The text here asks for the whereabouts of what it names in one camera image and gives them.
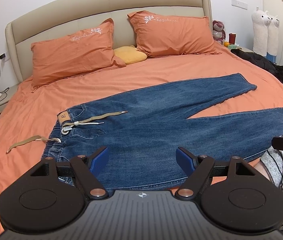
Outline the khaki fabric belt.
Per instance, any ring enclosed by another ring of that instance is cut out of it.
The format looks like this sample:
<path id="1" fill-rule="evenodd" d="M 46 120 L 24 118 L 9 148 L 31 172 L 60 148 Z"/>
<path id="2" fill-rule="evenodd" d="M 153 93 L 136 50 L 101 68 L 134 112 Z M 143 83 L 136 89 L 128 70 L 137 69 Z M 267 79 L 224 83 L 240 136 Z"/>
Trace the khaki fabric belt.
<path id="1" fill-rule="evenodd" d="M 80 121 L 75 121 L 75 122 L 64 122 L 61 126 L 61 133 L 62 135 L 67 135 L 73 128 L 77 126 L 83 126 L 83 125 L 101 125 L 103 122 L 96 122 L 96 120 L 102 120 L 105 119 L 109 116 L 117 116 L 117 115 L 122 115 L 126 114 L 128 111 L 118 111 L 118 112 L 110 112 L 110 113 L 105 113 L 103 115 L 97 115 L 97 116 L 92 116 L 88 119 L 80 120 Z M 28 139 L 25 139 L 23 141 L 17 142 L 9 147 L 9 149 L 6 151 L 6 154 L 10 153 L 12 149 L 17 148 L 19 146 L 23 146 L 25 144 L 28 144 L 33 141 L 43 141 L 43 142 L 48 142 L 48 141 L 54 141 L 54 142 L 61 142 L 61 139 L 59 138 L 45 138 L 41 135 L 34 135 L 32 137 L 29 137 Z"/>

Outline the blue denim jeans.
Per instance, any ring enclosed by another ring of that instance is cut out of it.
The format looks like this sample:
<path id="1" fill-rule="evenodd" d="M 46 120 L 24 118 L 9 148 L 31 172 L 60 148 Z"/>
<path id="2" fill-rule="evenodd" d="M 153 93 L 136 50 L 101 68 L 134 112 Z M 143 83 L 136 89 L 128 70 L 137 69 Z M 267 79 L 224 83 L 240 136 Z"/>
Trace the blue denim jeans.
<path id="1" fill-rule="evenodd" d="M 237 155 L 253 161 L 283 135 L 283 108 L 196 118 L 195 114 L 228 99 L 256 90 L 241 74 L 191 79 L 131 90 L 82 103 L 65 111 L 56 122 L 43 158 L 69 161 L 91 155 L 105 146 L 109 161 L 98 180 L 108 190 L 156 190 L 181 185 L 186 174 L 178 166 L 176 150 L 227 161 Z M 62 135 L 64 122 L 110 112 L 128 111 L 83 125 Z"/>

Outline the black clothing pile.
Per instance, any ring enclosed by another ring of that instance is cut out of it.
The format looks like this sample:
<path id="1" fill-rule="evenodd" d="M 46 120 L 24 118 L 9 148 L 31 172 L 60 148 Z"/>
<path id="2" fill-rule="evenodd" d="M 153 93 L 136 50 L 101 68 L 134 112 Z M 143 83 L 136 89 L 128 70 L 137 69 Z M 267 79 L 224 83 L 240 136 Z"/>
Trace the black clothing pile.
<path id="1" fill-rule="evenodd" d="M 231 52 L 241 59 L 246 60 L 271 73 L 283 84 L 283 66 L 277 65 L 276 63 L 273 63 L 267 58 L 254 52 L 244 52 L 240 49 L 231 49 Z"/>

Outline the orange bed sheet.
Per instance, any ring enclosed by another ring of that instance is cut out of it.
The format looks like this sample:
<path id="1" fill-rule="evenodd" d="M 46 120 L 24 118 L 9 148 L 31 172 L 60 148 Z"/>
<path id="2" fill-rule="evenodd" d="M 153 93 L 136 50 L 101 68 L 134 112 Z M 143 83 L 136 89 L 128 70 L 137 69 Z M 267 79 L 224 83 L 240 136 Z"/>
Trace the orange bed sheet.
<path id="1" fill-rule="evenodd" d="M 283 84 L 269 72 L 240 59 L 217 45 L 214 55 L 149 58 L 123 68 L 105 68 L 55 81 L 34 89 L 32 79 L 22 82 L 0 115 L 0 193 L 37 163 L 45 144 L 34 141 L 18 148 L 16 142 L 34 135 L 48 137 L 58 113 L 84 102 L 113 94 L 177 80 L 242 74 L 255 91 L 229 99 L 199 116 L 283 107 Z"/>

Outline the beige left nightstand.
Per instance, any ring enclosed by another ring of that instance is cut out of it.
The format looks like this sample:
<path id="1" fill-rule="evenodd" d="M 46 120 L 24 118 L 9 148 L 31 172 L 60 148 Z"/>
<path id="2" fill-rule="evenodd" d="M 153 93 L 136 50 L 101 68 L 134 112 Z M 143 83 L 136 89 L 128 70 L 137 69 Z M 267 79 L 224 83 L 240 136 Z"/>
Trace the beige left nightstand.
<path id="1" fill-rule="evenodd" d="M 12 87 L 6 88 L 3 92 L 3 94 L 0 97 L 0 114 L 6 107 L 7 103 L 9 102 L 10 98 L 14 95 L 14 93 L 17 91 L 18 85 L 14 85 Z"/>

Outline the right white alpaca plush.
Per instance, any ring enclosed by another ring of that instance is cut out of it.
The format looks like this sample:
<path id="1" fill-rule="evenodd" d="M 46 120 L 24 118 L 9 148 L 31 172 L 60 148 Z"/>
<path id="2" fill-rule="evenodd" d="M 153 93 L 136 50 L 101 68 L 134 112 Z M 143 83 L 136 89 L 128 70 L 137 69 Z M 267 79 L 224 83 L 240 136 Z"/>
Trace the right white alpaca plush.
<path id="1" fill-rule="evenodd" d="M 268 39 L 267 39 L 267 54 L 266 58 L 276 63 L 277 53 L 278 53 L 278 44 L 279 44 L 279 25 L 280 21 L 276 16 L 269 15 L 271 20 L 268 27 Z"/>

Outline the white alpaca plush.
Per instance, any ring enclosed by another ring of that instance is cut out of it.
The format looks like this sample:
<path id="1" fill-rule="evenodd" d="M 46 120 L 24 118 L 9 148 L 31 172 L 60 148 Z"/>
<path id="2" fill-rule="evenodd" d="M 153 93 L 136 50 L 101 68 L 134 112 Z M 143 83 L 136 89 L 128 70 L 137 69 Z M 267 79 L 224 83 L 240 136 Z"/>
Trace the white alpaca plush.
<path id="1" fill-rule="evenodd" d="M 279 44 L 279 25 L 280 21 L 276 16 L 269 15 L 271 20 L 268 27 L 268 39 L 267 39 L 267 54 L 266 58 L 276 63 L 277 53 L 278 53 L 278 44 Z"/>
<path id="2" fill-rule="evenodd" d="M 252 13 L 253 23 L 253 51 L 261 56 L 267 54 L 268 28 L 271 19 L 267 13 L 258 7 Z"/>

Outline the left orange pillow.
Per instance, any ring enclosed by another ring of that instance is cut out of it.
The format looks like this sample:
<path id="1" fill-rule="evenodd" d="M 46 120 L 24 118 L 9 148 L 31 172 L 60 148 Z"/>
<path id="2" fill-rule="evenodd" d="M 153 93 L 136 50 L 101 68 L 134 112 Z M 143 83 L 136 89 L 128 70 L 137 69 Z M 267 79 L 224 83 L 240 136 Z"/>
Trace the left orange pillow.
<path id="1" fill-rule="evenodd" d="M 126 66 L 115 56 L 113 32 L 114 22 L 108 18 L 97 27 L 32 43 L 32 86 L 37 88 L 66 77 Z"/>

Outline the orange pillow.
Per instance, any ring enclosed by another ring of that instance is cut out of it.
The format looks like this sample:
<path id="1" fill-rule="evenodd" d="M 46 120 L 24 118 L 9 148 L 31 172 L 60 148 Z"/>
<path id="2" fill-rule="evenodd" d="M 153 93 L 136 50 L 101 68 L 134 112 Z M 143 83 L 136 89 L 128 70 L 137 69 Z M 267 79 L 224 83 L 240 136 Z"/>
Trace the orange pillow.
<path id="1" fill-rule="evenodd" d="M 146 10 L 127 16 L 137 49 L 150 57 L 217 53 L 207 16 L 164 16 Z"/>
<path id="2" fill-rule="evenodd" d="M 115 56 L 113 32 L 114 22 L 108 18 L 97 27 L 32 43 L 32 86 L 37 88 L 66 77 L 126 66 Z"/>

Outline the yellow small cushion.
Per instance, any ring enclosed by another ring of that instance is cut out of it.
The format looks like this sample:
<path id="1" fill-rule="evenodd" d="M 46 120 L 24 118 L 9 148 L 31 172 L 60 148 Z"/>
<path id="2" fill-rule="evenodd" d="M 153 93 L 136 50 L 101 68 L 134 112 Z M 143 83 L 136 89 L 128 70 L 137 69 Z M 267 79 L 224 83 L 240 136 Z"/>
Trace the yellow small cushion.
<path id="1" fill-rule="evenodd" d="M 134 46 L 122 46 L 114 49 L 115 56 L 121 58 L 126 65 L 145 61 L 148 56 Z"/>

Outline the left white alpaca plush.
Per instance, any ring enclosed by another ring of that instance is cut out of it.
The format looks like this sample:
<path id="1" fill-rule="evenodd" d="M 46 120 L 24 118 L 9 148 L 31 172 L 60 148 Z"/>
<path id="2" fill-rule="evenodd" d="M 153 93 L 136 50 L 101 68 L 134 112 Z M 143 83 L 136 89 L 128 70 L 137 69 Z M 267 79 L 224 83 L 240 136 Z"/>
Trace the left white alpaca plush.
<path id="1" fill-rule="evenodd" d="M 267 54 L 268 28 L 271 19 L 267 13 L 258 7 L 252 13 L 253 23 L 253 51 L 261 56 Z"/>

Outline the pink plush bear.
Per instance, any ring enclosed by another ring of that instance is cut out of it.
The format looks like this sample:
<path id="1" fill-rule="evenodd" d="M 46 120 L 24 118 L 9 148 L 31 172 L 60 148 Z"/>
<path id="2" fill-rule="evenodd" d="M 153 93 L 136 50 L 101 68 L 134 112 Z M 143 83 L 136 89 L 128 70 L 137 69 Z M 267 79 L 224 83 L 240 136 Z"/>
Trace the pink plush bear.
<path id="1" fill-rule="evenodd" d="M 223 22 L 217 21 L 217 20 L 213 21 L 213 38 L 215 41 L 218 41 L 221 44 L 224 44 L 224 41 L 226 39 L 226 33 L 225 33 L 225 26 Z"/>

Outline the right orange pillow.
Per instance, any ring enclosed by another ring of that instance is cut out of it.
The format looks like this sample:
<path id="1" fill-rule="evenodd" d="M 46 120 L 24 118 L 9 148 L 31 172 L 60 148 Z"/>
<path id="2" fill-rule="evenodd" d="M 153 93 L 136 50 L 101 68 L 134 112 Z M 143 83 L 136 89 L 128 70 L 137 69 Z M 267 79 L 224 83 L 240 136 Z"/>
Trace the right orange pillow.
<path id="1" fill-rule="evenodd" d="M 164 16 L 146 10 L 127 16 L 137 49 L 150 57 L 217 53 L 207 16 Z"/>

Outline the beige upholstered headboard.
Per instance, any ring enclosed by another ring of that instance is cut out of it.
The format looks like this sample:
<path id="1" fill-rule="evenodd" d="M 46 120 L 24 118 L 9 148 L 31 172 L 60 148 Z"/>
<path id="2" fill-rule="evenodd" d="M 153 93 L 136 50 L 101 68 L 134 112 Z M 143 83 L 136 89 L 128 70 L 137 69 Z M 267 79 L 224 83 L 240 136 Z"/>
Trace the beige upholstered headboard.
<path id="1" fill-rule="evenodd" d="M 134 45 L 135 33 L 127 15 L 140 10 L 213 19 L 211 0 L 56 0 L 20 16 L 5 28 L 7 50 L 18 82 L 32 75 L 33 42 L 96 27 L 107 18 L 114 21 L 114 48 Z"/>

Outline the white wall switch plate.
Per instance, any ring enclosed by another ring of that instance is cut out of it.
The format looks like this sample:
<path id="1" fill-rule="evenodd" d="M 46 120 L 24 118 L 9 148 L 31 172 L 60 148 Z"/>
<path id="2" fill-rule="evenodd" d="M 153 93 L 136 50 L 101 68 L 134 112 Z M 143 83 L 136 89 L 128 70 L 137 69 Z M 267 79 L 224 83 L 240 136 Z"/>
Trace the white wall switch plate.
<path id="1" fill-rule="evenodd" d="M 231 5 L 233 7 L 238 7 L 244 10 L 248 9 L 248 4 L 239 0 L 231 0 Z"/>

